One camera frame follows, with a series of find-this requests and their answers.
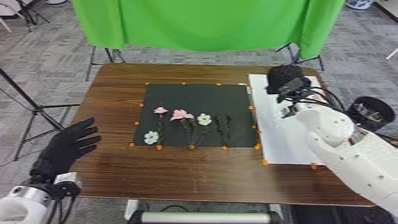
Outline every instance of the gray floor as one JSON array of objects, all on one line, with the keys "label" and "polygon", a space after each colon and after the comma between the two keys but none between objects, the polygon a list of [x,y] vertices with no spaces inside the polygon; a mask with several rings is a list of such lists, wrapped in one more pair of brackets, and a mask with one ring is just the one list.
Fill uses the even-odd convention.
[{"label": "gray floor", "polygon": [[[85,41],[73,7],[48,6],[39,3],[39,12],[51,20],[41,23],[33,32],[26,32],[21,20],[7,21],[14,29],[9,34],[0,27],[0,66],[9,72],[17,84],[37,102],[44,104],[80,103],[90,82],[83,82],[90,46]],[[323,49],[327,71],[321,72],[328,89],[348,104],[357,96],[382,98],[398,111],[398,55],[387,61],[385,56],[398,47],[398,24],[373,8],[357,13],[343,10],[332,35]],[[122,50],[129,63],[216,64],[216,65],[279,65],[289,61],[288,53],[272,49],[238,53],[186,53],[169,49],[129,46]],[[103,52],[96,61],[106,62]],[[316,63],[305,66],[318,68]],[[0,87],[19,99],[7,83]],[[0,93],[0,165],[9,162],[16,150],[19,135],[25,129],[28,111]],[[37,119],[35,132],[49,127]],[[398,136],[398,123],[382,132]],[[16,163],[0,166],[0,195],[25,178],[30,164],[42,149],[48,137],[26,144]],[[149,202],[151,210],[158,210],[176,202]],[[126,201],[110,199],[83,199],[78,202],[69,223],[122,223]],[[192,211],[264,211],[264,205],[234,205],[197,203],[183,204]]]}]

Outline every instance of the orange marker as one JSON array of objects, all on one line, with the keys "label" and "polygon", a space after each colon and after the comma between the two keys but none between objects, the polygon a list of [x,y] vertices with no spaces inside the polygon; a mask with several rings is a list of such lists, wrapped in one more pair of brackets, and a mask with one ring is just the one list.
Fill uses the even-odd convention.
[{"label": "orange marker", "polygon": [[311,163],[311,169],[316,170],[318,169],[318,164]]}]

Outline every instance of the green backdrop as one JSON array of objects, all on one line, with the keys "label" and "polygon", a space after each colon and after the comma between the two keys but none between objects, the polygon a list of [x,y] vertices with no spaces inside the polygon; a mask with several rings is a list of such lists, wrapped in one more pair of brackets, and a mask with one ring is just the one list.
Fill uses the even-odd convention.
[{"label": "green backdrop", "polygon": [[344,0],[73,0],[89,43],[241,51],[295,42],[318,56]]}]

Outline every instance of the white flower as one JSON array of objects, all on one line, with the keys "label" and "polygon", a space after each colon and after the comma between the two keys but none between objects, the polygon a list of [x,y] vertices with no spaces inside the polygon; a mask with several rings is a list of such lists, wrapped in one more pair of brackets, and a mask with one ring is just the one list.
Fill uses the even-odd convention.
[{"label": "white flower", "polygon": [[202,126],[208,126],[211,123],[211,116],[208,114],[201,114],[201,116],[197,117],[197,121]]},{"label": "white flower", "polygon": [[149,131],[144,137],[145,137],[144,142],[147,145],[151,145],[158,141],[158,132]]}]

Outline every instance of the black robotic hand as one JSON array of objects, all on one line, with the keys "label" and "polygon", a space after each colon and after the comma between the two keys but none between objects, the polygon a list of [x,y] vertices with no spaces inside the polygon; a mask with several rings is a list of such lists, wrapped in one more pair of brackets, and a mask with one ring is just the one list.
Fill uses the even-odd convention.
[{"label": "black robotic hand", "polygon": [[85,138],[97,132],[92,124],[94,118],[89,118],[53,136],[30,169],[30,176],[39,182],[53,181],[57,175],[69,172],[76,159],[96,149],[101,137]]}]

